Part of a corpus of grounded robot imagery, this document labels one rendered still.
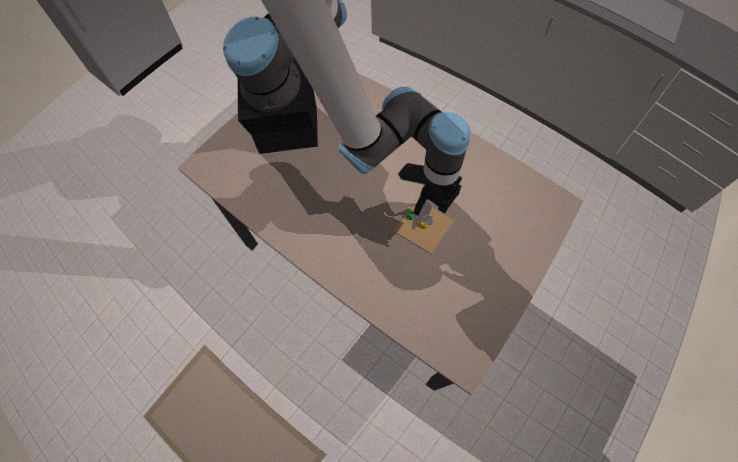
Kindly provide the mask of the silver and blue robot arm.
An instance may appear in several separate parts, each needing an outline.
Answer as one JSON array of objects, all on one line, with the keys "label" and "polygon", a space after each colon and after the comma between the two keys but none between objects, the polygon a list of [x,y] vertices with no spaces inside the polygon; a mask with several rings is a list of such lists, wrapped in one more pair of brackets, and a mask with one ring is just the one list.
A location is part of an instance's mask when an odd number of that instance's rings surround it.
[{"label": "silver and blue robot arm", "polygon": [[252,108],[271,112],[294,100],[301,85],[296,60],[341,137],[339,151],[360,173],[375,169],[412,137],[426,149],[424,166],[406,163],[401,180],[432,186],[458,179],[469,125],[406,86],[393,90],[375,116],[338,30],[347,18],[341,0],[261,1],[268,14],[238,21],[223,43]]}]

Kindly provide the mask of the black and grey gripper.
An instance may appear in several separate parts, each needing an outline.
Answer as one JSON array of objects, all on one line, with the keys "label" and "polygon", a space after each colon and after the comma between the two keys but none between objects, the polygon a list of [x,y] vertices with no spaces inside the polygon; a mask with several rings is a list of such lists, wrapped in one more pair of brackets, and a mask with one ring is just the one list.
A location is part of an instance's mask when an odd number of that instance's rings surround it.
[{"label": "black and grey gripper", "polygon": [[418,221],[429,224],[429,225],[432,225],[434,223],[434,219],[430,214],[432,206],[430,203],[426,202],[426,199],[430,200],[435,205],[437,205],[438,210],[445,214],[446,210],[450,207],[450,205],[453,203],[455,198],[459,195],[459,192],[461,189],[461,185],[459,183],[461,182],[461,180],[462,180],[462,177],[459,176],[459,178],[454,183],[446,185],[446,186],[437,185],[437,184],[434,185],[434,183],[432,186],[424,185],[424,187],[422,188],[420,197],[416,203],[414,212],[413,212],[413,218],[412,218],[412,229],[413,230]]}]

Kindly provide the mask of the tan mat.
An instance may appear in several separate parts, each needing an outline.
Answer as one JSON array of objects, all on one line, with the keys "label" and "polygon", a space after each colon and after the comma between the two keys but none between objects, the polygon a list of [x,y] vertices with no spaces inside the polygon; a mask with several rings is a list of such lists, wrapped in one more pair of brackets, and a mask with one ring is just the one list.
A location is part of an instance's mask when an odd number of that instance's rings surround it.
[{"label": "tan mat", "polygon": [[[414,202],[409,211],[411,210],[414,212],[417,201],[418,199]],[[424,229],[420,226],[421,222],[418,221],[415,229],[413,230],[412,220],[407,218],[408,212],[397,225],[394,232],[432,254],[454,220],[432,208],[430,214],[434,219],[434,223],[432,225],[428,225],[426,229]]]}]

